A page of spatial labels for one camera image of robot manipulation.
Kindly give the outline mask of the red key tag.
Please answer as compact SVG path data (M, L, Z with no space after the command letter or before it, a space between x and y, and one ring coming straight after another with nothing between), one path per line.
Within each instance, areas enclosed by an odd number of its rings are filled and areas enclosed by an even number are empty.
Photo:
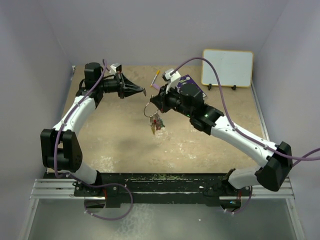
M150 128L153 135L155 135L156 131L159 131L165 127L163 120L160 118L160 115L158 113L155 113L152 116L150 116L149 120Z

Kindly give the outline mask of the large metal keyring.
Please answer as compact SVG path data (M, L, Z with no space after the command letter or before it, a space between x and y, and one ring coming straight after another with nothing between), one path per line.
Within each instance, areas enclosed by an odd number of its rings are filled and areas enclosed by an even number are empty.
M148 102L143 108L143 115L146 118L150 118L157 114L159 109L151 102Z

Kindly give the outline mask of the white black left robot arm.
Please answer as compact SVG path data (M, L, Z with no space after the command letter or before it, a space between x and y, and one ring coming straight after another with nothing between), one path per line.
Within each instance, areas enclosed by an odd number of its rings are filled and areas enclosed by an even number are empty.
M54 171L56 178L72 176L85 183L91 196L103 191L100 173L83 161L78 134L91 113L98 107L104 94L116 93L120 99L146 93L122 72L122 65L90 62L84 66L73 104L62 119L40 133L42 164Z

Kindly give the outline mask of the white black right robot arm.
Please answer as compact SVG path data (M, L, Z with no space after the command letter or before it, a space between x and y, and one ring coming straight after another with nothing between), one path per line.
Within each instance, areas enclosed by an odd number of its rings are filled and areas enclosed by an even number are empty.
M222 180L222 190L228 196L240 189L261 185L277 192L293 167L291 146L263 140L237 124L231 124L220 110L205 103L203 94L194 84L185 84L181 90L165 86L150 98L161 113L174 110L189 118L200 132L219 138L253 159L257 166L231 169Z

